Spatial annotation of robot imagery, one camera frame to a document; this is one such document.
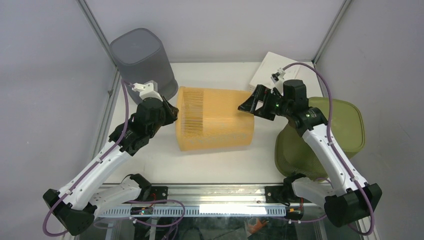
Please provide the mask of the white perforated plastic basket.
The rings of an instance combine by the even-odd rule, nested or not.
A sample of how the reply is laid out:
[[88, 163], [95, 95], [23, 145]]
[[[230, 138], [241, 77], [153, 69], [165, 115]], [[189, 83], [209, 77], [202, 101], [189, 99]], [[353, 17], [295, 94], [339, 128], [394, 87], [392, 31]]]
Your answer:
[[257, 85], [264, 85], [272, 89], [276, 82], [276, 80], [272, 78], [272, 74], [277, 73], [279, 69], [295, 62], [296, 61], [293, 59], [269, 51], [250, 80], [248, 90], [252, 93]]

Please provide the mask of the yellow slatted bin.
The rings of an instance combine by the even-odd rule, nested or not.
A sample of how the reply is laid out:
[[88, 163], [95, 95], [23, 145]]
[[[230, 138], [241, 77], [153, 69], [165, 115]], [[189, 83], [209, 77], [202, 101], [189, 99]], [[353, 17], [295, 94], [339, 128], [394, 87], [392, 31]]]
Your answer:
[[244, 90], [180, 87], [175, 123], [179, 149], [184, 152], [250, 145], [254, 116], [238, 109], [250, 96]]

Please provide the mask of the large grey slatted bin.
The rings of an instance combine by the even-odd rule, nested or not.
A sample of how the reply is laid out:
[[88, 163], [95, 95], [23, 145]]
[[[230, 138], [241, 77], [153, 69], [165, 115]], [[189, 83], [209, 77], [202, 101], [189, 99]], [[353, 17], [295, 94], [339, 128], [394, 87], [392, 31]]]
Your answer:
[[121, 77], [128, 83], [156, 83], [156, 91], [172, 99], [179, 88], [162, 41], [146, 28], [133, 29], [109, 44]]

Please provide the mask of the green slatted bin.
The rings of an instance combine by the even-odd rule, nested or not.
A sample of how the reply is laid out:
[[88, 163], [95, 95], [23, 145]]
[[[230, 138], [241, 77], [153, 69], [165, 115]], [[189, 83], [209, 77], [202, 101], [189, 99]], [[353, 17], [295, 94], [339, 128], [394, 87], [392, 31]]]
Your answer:
[[[331, 131], [348, 159], [365, 146], [365, 128], [359, 109], [350, 102], [332, 100]], [[311, 180], [328, 179], [324, 167], [307, 143], [288, 124], [277, 135], [274, 148], [277, 170], [286, 177], [303, 174]]]

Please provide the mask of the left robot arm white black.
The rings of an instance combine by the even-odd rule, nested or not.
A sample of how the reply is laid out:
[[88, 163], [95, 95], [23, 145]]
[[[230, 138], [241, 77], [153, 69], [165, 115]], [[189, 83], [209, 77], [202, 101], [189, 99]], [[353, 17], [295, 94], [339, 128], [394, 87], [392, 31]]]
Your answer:
[[130, 177], [117, 186], [99, 192], [99, 187], [124, 162], [146, 146], [161, 127], [178, 119], [178, 108], [165, 98], [147, 97], [138, 104], [136, 112], [127, 114], [125, 121], [109, 135], [97, 156], [68, 184], [58, 190], [48, 189], [42, 196], [49, 207], [43, 222], [54, 215], [65, 227], [65, 233], [77, 236], [88, 229], [103, 212], [120, 204], [137, 201], [145, 203], [151, 196], [151, 183], [141, 174]]

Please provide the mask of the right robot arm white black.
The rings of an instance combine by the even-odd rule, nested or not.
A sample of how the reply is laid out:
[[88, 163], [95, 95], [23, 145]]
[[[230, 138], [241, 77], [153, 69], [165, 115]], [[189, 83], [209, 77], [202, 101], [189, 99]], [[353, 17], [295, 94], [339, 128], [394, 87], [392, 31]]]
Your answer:
[[259, 84], [237, 109], [270, 121], [276, 116], [287, 118], [326, 171], [332, 188], [326, 188], [302, 173], [286, 177], [281, 194], [284, 201], [294, 203], [299, 198], [306, 199], [320, 206], [328, 220], [338, 228], [369, 218], [369, 230], [362, 235], [368, 236], [374, 231], [374, 211], [382, 189], [376, 183], [368, 183], [354, 169], [332, 133], [331, 118], [309, 105], [307, 87], [302, 80], [284, 81], [282, 91]]

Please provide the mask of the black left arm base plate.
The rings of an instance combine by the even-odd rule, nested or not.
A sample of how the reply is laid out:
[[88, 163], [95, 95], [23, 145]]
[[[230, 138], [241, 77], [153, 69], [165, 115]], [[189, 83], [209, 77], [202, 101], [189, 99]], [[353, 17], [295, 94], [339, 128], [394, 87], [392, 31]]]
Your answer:
[[157, 186], [124, 185], [118, 187], [118, 203], [152, 202], [167, 199], [168, 188]]

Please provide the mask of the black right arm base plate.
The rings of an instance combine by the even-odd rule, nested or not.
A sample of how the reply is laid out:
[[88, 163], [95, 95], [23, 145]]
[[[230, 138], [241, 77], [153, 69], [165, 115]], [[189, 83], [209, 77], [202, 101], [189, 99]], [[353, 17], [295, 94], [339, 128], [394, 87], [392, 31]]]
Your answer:
[[290, 206], [286, 196], [286, 188], [283, 185], [268, 185], [264, 187], [265, 202], [267, 204], [282, 204]]

